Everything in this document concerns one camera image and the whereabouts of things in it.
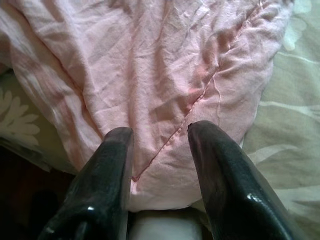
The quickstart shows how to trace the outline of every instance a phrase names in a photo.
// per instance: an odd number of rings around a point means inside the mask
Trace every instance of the dark floor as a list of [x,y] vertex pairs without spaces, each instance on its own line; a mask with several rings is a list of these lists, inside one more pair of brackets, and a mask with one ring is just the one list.
[[34,193],[50,190],[56,194],[58,202],[62,203],[73,178],[73,175],[54,169],[51,172],[46,172],[18,155],[0,147],[1,220],[7,221],[3,218],[6,218],[6,214],[9,213],[18,226],[27,230],[29,211]]

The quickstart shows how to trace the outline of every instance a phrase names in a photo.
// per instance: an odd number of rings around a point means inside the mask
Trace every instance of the wrinkled pink cloth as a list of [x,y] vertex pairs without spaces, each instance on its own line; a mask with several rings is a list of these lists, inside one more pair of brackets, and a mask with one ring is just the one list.
[[0,8],[12,66],[80,170],[134,130],[130,210],[201,198],[187,140],[199,120],[238,143],[252,125],[291,0],[15,0]]

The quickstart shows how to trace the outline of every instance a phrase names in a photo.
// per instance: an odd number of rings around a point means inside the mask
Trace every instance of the bed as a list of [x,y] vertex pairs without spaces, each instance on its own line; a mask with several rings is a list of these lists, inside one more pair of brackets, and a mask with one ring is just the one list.
[[[320,0],[297,0],[252,127],[241,142],[285,207],[320,238]],[[0,144],[49,171],[76,170],[55,127],[24,93],[12,70],[0,76]],[[8,134],[11,124],[27,131]],[[204,210],[201,201],[193,206]]]

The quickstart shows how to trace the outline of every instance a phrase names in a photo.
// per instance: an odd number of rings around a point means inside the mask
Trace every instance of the pink fabric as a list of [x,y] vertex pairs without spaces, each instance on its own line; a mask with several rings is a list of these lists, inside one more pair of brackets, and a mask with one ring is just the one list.
[[108,131],[133,128],[130,209],[201,198],[187,127],[238,143],[252,125],[290,0],[2,2],[0,62],[80,170]]

